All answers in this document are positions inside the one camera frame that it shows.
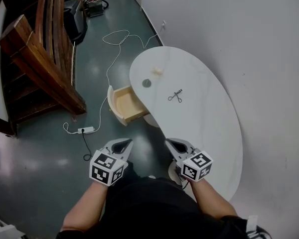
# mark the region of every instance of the white cable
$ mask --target white cable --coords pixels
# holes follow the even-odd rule
[[[104,40],[106,37],[108,37],[108,36],[110,36],[110,35],[112,35],[112,34],[114,34],[114,33],[119,33],[119,32],[123,32],[123,31],[127,32],[128,34],[127,34],[127,35],[124,37],[124,39],[123,39],[122,41],[120,41],[119,43],[110,43],[110,42],[107,42],[107,41]],[[111,69],[111,67],[115,64],[116,60],[118,59],[118,57],[119,57],[120,54],[121,54],[121,50],[122,50],[122,49],[121,49],[121,45],[122,45],[122,44],[125,42],[125,40],[126,40],[127,38],[129,38],[130,36],[136,36],[136,37],[138,37],[138,38],[140,39],[141,43],[142,43],[143,49],[146,49],[146,47],[147,47],[149,41],[150,41],[152,38],[154,38],[155,36],[157,36],[157,34],[154,35],[154,36],[152,36],[152,37],[150,37],[150,38],[148,39],[148,42],[146,43],[145,46],[144,46],[144,43],[143,43],[142,39],[141,39],[138,35],[135,35],[135,34],[130,35],[130,32],[129,32],[128,30],[119,30],[119,31],[115,31],[115,32],[112,32],[112,33],[110,33],[110,34],[108,34],[108,35],[106,35],[106,36],[104,36],[104,37],[102,38],[103,42],[105,42],[105,43],[107,43],[107,44],[110,44],[110,45],[118,46],[118,47],[120,48],[119,53],[118,53],[118,55],[116,56],[116,58],[114,59],[113,63],[112,63],[112,64],[110,65],[110,67],[106,70],[106,78],[108,79],[109,86],[110,86],[111,84],[110,84],[110,79],[109,79],[109,76],[108,76],[108,72],[109,72],[109,70]],[[101,128],[101,110],[102,110],[103,104],[104,104],[104,102],[105,102],[106,99],[107,99],[107,97],[105,97],[105,99],[104,99],[104,101],[102,102],[101,107],[100,107],[100,112],[99,112],[99,115],[100,115],[99,127],[98,127],[97,130],[94,130],[93,132],[89,132],[89,133],[95,133],[95,132],[99,131],[99,129]],[[77,134],[77,133],[78,133],[78,132],[69,132],[69,131],[68,131],[68,129],[69,129],[69,123],[68,123],[68,122],[66,122],[66,123],[63,124],[63,129],[64,129],[67,133],[69,133],[69,134]]]

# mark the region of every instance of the curved table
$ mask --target curved table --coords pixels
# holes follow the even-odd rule
[[[151,81],[148,88],[142,85],[145,79]],[[206,180],[230,200],[240,181],[243,146],[234,106],[215,75],[181,49],[156,47],[134,60],[130,81],[166,138],[187,140],[214,159]],[[169,101],[180,89],[182,102]],[[193,197],[189,185],[185,191]]]

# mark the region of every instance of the green floor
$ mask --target green floor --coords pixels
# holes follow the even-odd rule
[[[103,16],[88,20],[86,37],[77,47],[76,89],[85,99],[88,112],[72,121],[63,110],[45,114],[23,123],[18,139],[0,134],[0,217],[16,225],[30,238],[55,238],[66,213],[91,183],[88,153],[82,135],[67,134],[62,125],[69,122],[69,130],[94,126],[99,123],[99,108],[104,100],[108,82],[106,69],[119,48],[102,42],[102,37],[113,31],[127,29],[143,41],[153,36],[146,18],[135,0],[107,0],[110,3]],[[119,42],[123,34],[110,37]],[[159,46],[153,38],[148,48]],[[128,38],[122,53],[109,72],[114,89],[129,85],[129,69],[143,51],[137,37]],[[171,162],[164,147],[164,136],[159,128],[138,119],[127,127],[118,122],[106,102],[102,110],[99,132],[87,135],[92,151],[107,141],[128,137],[134,140],[130,161],[140,176],[155,175],[168,178]]]

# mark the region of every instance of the wooden staircase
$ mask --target wooden staircase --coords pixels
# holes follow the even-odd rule
[[[3,25],[8,31],[0,40],[4,51],[1,80],[13,125],[57,108],[66,108],[73,114],[85,112],[84,100],[72,87],[74,48],[63,26],[63,6],[64,0],[9,3]],[[23,31],[32,29],[23,46],[17,47],[19,43],[14,39],[23,38]]]

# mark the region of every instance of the black hose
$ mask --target black hose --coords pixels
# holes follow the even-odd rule
[[[106,3],[106,6],[103,7],[103,9],[106,9],[107,7],[109,7],[109,3],[105,0],[102,0],[104,3]]]

